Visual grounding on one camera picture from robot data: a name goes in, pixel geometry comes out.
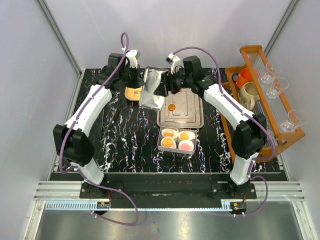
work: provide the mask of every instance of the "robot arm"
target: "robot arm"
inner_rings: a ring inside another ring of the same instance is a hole
[[[64,146],[63,157],[72,166],[80,169],[88,180],[97,185],[106,182],[106,179],[104,179],[103,172],[100,171],[93,158],[94,147],[88,139],[90,130],[102,109],[111,100],[111,90],[117,91],[123,85],[130,88],[139,88],[144,83],[138,65],[140,52],[131,50],[125,56],[125,63],[123,62],[110,81],[96,93],[104,81],[111,75],[122,57],[121,54],[116,53],[109,56],[108,65],[103,67],[97,75],[95,84],[91,86],[88,95],[75,114],[66,121],[65,125],[57,124],[53,129],[56,152],[59,155],[66,133],[72,127]]]
[[[181,88],[191,88],[193,93],[217,108],[233,127],[231,145],[236,155],[228,188],[231,194],[241,191],[249,183],[251,162],[267,142],[266,134],[247,116],[258,121],[264,128],[267,127],[266,117],[247,110],[224,89],[221,92],[218,81],[212,75],[204,74],[197,56],[183,59],[184,72],[176,71],[176,67],[172,68],[180,64],[177,56],[171,53],[166,60],[171,64],[171,74],[163,75],[161,82],[165,87],[160,86],[157,93],[160,92],[165,97],[167,93],[161,91],[163,89],[175,94]]]

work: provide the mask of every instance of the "aluminum foil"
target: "aluminum foil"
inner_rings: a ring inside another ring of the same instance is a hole
[[[161,111],[165,97],[154,94],[161,82],[161,74],[167,72],[167,69],[147,67],[144,72],[144,86],[141,90],[141,96],[139,100],[139,107],[145,109],[151,109],[155,111]]]

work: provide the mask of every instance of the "metal frame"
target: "metal frame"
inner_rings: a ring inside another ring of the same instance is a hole
[[[266,194],[266,186],[264,182],[254,181],[257,199],[247,199],[248,202],[263,202]],[[63,203],[67,204],[95,204],[95,201],[109,201],[109,199],[92,198],[80,199],[79,193],[81,190],[80,181],[41,181],[39,182],[37,191],[34,196],[32,211],[30,214],[29,222],[24,234],[25,240],[34,240],[38,227],[40,224],[41,216],[46,203]],[[293,206],[298,225],[300,227],[304,240],[317,240],[317,234],[310,218],[310,214],[305,202],[301,186],[297,181],[271,181],[268,182],[268,202],[290,202]],[[222,202],[228,205],[228,202],[237,202],[242,199],[224,199]],[[68,206],[61,207],[61,210],[66,210]],[[74,207],[70,210],[83,210],[81,207],[77,209]],[[114,211],[132,211],[133,208],[113,209]],[[181,211],[181,209],[166,209],[166,208],[150,208],[141,209],[142,211]],[[196,211],[227,211],[227,209],[201,209],[201,208],[185,208],[185,212]]]
[[[79,67],[75,57],[73,56],[72,52],[70,51],[70,48],[68,47],[68,44],[65,40],[65,38],[63,37],[47,3],[45,0],[35,0],[39,7],[40,10],[42,11],[42,13],[44,14],[44,17],[46,18],[49,26],[51,27],[53,34],[55,35],[56,39],[58,40],[63,52],[65,53],[65,56],[68,58],[72,68],[74,69],[75,73],[77,74],[77,76],[79,77],[81,75],[81,68]]]
[[[275,30],[274,30],[269,42],[267,43],[267,45],[266,45],[266,47],[264,49],[264,54],[266,56],[268,56],[268,54],[270,53],[272,47],[276,43],[278,37],[280,36],[280,33],[282,32],[282,30],[286,26],[286,23],[288,22],[289,18],[291,17],[292,13],[296,9],[296,7],[297,7],[299,2],[300,2],[300,0],[291,0],[290,1],[288,7],[284,11],[284,14],[282,15],[282,17],[280,19],[280,22],[276,26],[276,28],[275,28]]]
[[[68,58],[71,66],[73,67],[74,71],[78,75],[77,82],[74,86],[73,93],[71,96],[71,100],[68,106],[67,114],[65,116],[65,121],[69,119],[74,111],[76,100],[78,97],[78,92],[83,80],[84,72],[80,69],[76,59],[74,58],[73,54],[70,51],[61,31],[59,30],[57,23],[46,3],[45,0],[35,0],[40,10],[43,12],[48,24],[50,25],[54,35],[56,36],[61,48],[63,49],[66,57]],[[294,12],[295,8],[297,7],[300,0],[291,0],[287,9],[285,10],[281,20],[279,21],[276,29],[274,30],[266,48],[265,48],[265,55],[268,55],[274,46],[275,42],[277,41],[280,33],[284,29],[286,23],[288,22],[290,16]],[[287,165],[285,163],[285,158],[281,154],[278,156],[279,165],[281,168],[284,169],[288,180],[290,180],[290,175],[287,169]],[[54,154],[53,161],[52,161],[52,168],[48,174],[48,178],[53,171],[58,170],[58,162],[59,157],[57,154]],[[253,182],[256,189],[257,199],[248,199],[248,202],[262,202],[265,194],[266,194],[266,187],[263,182]],[[296,214],[296,218],[303,236],[303,239],[312,239],[317,240],[318,237],[315,232],[315,228],[310,218],[310,214],[305,202],[304,195],[302,193],[301,187],[299,182],[296,181],[288,181],[288,182],[268,182],[268,199],[267,201],[276,201],[276,202],[291,202],[294,208],[294,212]],[[91,201],[109,201],[109,199],[80,199],[79,192],[81,190],[81,182],[79,181],[41,181],[38,185],[37,191],[34,196],[34,201],[32,202],[31,211],[28,215],[28,222],[26,224],[26,231],[23,236],[25,240],[34,240],[37,236],[37,231],[40,225],[41,217],[43,211],[45,209],[46,203],[48,201],[68,201],[68,203],[79,203],[80,201],[88,202]],[[225,199],[226,203],[231,201],[231,199]],[[125,208],[122,211],[132,211],[132,208]],[[184,211],[197,211],[197,209],[184,209]]]

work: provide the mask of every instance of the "metal tray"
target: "metal tray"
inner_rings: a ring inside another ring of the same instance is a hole
[[[175,105],[175,110],[168,110],[170,104]],[[169,93],[162,110],[157,113],[156,123],[159,127],[202,128],[205,124],[202,99],[189,88],[176,94]]]

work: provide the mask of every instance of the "gray wall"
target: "gray wall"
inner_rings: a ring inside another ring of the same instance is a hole
[[[290,0],[46,0],[81,68],[107,64],[120,53],[120,35],[141,50],[142,67],[168,67],[169,53],[197,46],[220,66],[240,65],[243,45],[266,46]],[[204,67],[213,66],[196,50]]]
[[[0,1],[0,33],[0,239],[16,240],[77,78],[36,1]]]
[[[283,77],[289,80],[286,91],[293,109],[303,111],[308,123],[302,129],[306,136],[285,157],[293,180],[300,181],[313,223],[320,236],[320,1],[299,3],[276,42],[269,60],[282,65]]]

